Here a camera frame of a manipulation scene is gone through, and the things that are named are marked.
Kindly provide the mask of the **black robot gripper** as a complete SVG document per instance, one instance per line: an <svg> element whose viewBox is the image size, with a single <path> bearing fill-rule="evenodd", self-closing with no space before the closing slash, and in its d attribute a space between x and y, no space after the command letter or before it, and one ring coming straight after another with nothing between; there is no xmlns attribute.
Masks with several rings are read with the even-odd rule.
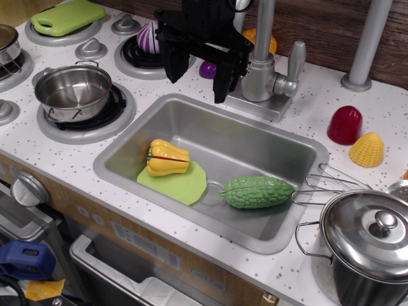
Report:
<svg viewBox="0 0 408 306"><path fill-rule="evenodd" d="M254 1L182 1L180 10L154 12L158 22L161 60L167 78L176 83L188 70L194 55L216 62L213 81L214 103L223 103L247 73L254 45L234 26Z"/></svg>

